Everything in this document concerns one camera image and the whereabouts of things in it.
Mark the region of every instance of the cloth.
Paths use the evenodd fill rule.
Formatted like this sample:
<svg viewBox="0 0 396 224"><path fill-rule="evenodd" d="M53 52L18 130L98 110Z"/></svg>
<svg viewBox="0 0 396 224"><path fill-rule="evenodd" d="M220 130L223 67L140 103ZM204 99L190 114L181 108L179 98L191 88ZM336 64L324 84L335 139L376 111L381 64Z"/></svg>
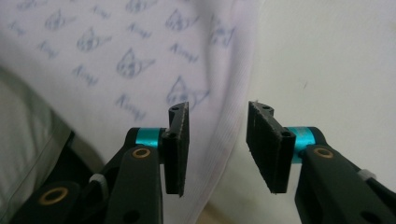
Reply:
<svg viewBox="0 0 396 224"><path fill-rule="evenodd" d="M132 127L167 127L189 101L185 196L165 223L193 223L224 169L245 109L256 0L0 1L0 65L108 161Z"/></svg>
<svg viewBox="0 0 396 224"><path fill-rule="evenodd" d="M40 97L0 68L0 223L46 180L70 129Z"/></svg>

